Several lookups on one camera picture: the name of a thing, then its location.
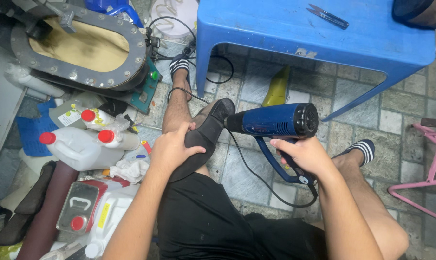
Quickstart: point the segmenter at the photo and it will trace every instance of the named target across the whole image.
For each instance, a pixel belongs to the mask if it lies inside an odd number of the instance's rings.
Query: yellow label
[[[98,227],[103,228],[105,218],[107,217],[107,212],[109,211],[110,204],[106,203],[104,204],[104,208],[102,209],[101,217],[99,219]]]

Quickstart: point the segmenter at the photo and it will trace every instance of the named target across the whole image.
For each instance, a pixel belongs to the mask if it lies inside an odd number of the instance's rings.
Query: hairy leg
[[[359,169],[363,154],[358,149],[332,159],[342,174],[353,198],[371,228],[385,260],[398,259],[408,247],[406,232],[388,213],[382,200],[365,180]],[[312,225],[324,229],[322,222]]]
[[[187,71],[185,69],[178,69],[173,75],[173,88],[181,87],[187,91],[191,91],[186,76]],[[176,131],[182,122],[188,122],[192,119],[189,107],[187,106],[187,96],[190,95],[180,89],[171,92],[170,101],[167,110],[165,111],[165,115],[163,116],[162,134]],[[210,176],[205,165],[200,167],[196,173]]]

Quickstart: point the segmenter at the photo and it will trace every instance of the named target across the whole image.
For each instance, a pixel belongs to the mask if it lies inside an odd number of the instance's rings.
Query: red cap
[[[102,130],[99,132],[98,138],[103,143],[110,143],[115,138],[115,134],[111,130]]]
[[[56,140],[56,135],[49,132],[44,132],[40,135],[40,143],[43,144],[52,144]]]
[[[75,231],[81,230],[85,225],[85,219],[82,216],[76,216],[71,221],[71,228]]]
[[[82,119],[87,121],[87,122],[91,122],[96,118],[96,113],[94,113],[93,111],[87,109],[85,111],[82,112],[81,115]]]

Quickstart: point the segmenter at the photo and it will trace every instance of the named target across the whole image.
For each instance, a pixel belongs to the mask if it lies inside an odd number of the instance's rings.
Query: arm
[[[103,260],[147,258],[157,210],[171,173],[188,157],[205,152],[200,146],[184,146],[186,132],[193,129],[195,123],[183,122],[178,131],[161,135],[156,140],[146,177],[113,233]]]
[[[327,251],[332,260],[382,260],[382,253],[359,211],[342,175],[316,137],[291,144],[272,139],[271,145],[288,153],[316,175]]]

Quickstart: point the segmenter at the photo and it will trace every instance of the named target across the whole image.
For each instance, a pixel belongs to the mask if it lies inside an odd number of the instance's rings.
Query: heat gun handle
[[[292,157],[285,152],[281,151],[282,156],[287,161],[287,163],[291,166],[291,168],[295,171],[297,176],[290,176],[285,172],[285,170],[279,165],[276,158],[274,158],[273,154],[267,147],[265,141],[261,136],[255,136],[256,142],[260,146],[261,151],[265,155],[266,159],[269,161],[269,163],[272,165],[274,170],[284,179],[286,182],[291,183],[300,183],[300,184],[307,184],[311,185],[313,184],[313,178],[310,176],[310,174],[304,172],[301,168],[298,167],[298,165],[293,161]]]

